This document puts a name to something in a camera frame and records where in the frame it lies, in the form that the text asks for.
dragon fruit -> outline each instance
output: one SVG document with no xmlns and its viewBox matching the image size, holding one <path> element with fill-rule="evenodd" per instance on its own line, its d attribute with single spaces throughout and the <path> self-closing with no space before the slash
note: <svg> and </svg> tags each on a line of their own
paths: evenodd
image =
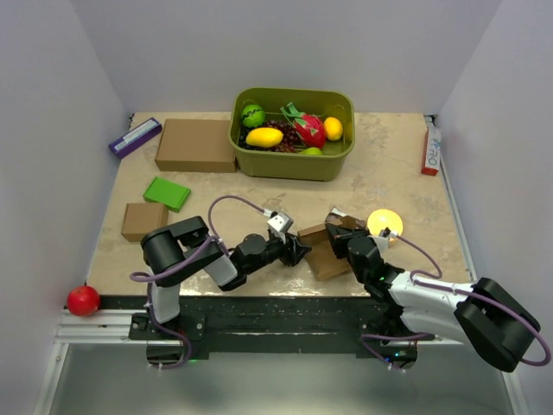
<svg viewBox="0 0 553 415">
<path fill-rule="evenodd" d="M 294 126 L 303 143 L 308 147 L 322 149 L 327 140 L 324 124 L 315 115 L 297 111 L 291 102 L 286 105 L 286 108 L 281 107 L 280 111 Z"/>
</svg>

red fruit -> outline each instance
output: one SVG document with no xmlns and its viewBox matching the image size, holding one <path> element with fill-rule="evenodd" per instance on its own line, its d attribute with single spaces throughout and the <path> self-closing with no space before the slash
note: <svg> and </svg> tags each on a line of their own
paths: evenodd
<svg viewBox="0 0 553 415">
<path fill-rule="evenodd" d="M 94 314 L 100 305 L 100 295 L 88 285 L 72 290 L 67 296 L 67 308 L 76 316 Z"/>
<path fill-rule="evenodd" d="M 291 102 L 286 108 L 281 107 L 280 111 L 294 126 L 305 145 L 322 148 L 327 141 L 327 134 L 323 123 L 315 115 L 297 111 Z"/>
</svg>

brown box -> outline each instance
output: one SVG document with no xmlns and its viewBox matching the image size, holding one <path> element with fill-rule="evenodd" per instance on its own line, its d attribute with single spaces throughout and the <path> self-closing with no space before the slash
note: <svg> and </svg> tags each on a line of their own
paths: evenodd
<svg viewBox="0 0 553 415">
<path fill-rule="evenodd" d="M 356 227 L 356 220 L 351 216 L 332 219 L 328 222 L 350 228 Z M 306 260 L 315 278 L 319 281 L 325 281 L 352 270 L 347 259 L 337 259 L 334 255 L 330 242 L 328 241 L 325 224 L 302 229 L 297 233 L 297 236 L 300 242 L 313 247 L 312 251 L 306 257 Z"/>
<path fill-rule="evenodd" d="M 124 210 L 121 234 L 139 242 L 146 234 L 167 225 L 168 210 L 162 203 L 129 203 Z"/>
<path fill-rule="evenodd" d="M 230 126 L 230 121 L 215 119 L 166 120 L 157 167 L 161 171 L 235 172 Z"/>
</svg>

yellow mango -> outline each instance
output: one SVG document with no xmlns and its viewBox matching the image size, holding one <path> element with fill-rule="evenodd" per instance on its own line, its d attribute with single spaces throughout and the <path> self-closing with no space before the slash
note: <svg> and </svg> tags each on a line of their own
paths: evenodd
<svg viewBox="0 0 553 415">
<path fill-rule="evenodd" d="M 261 127 L 251 130 L 245 138 L 246 144 L 257 147 L 274 147 L 283 141 L 283 134 L 276 128 Z"/>
</svg>

yellow ball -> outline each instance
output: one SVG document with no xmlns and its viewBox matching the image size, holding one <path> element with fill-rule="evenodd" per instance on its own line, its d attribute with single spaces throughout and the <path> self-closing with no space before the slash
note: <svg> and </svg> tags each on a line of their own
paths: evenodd
<svg viewBox="0 0 553 415">
<path fill-rule="evenodd" d="M 330 141 L 338 141 L 344 134 L 344 127 L 342 123 L 334 117 L 328 117 L 323 123 L 325 126 L 325 132 L 327 133 L 327 139 Z"/>
<path fill-rule="evenodd" d="M 404 222 L 399 215 L 389 209 L 375 210 L 366 220 L 366 227 L 372 235 L 380 235 L 380 232 L 389 228 L 401 235 L 404 231 Z"/>
</svg>

